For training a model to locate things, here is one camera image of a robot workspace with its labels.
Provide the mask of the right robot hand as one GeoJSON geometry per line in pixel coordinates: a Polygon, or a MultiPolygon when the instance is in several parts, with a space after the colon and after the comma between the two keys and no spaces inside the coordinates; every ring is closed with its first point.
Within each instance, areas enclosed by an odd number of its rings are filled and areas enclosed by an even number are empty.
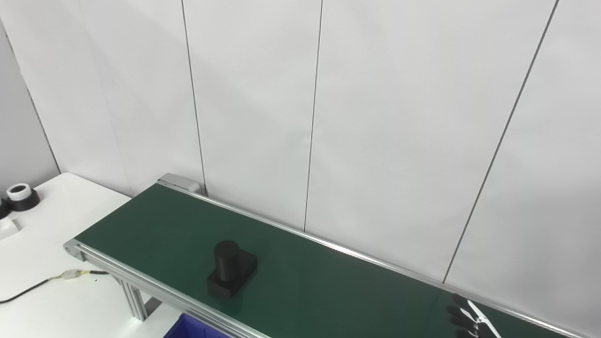
{"type": "Polygon", "coordinates": [[[457,293],[452,295],[453,305],[446,307],[449,322],[457,326],[457,338],[500,338],[498,330],[474,302],[457,293]]]}

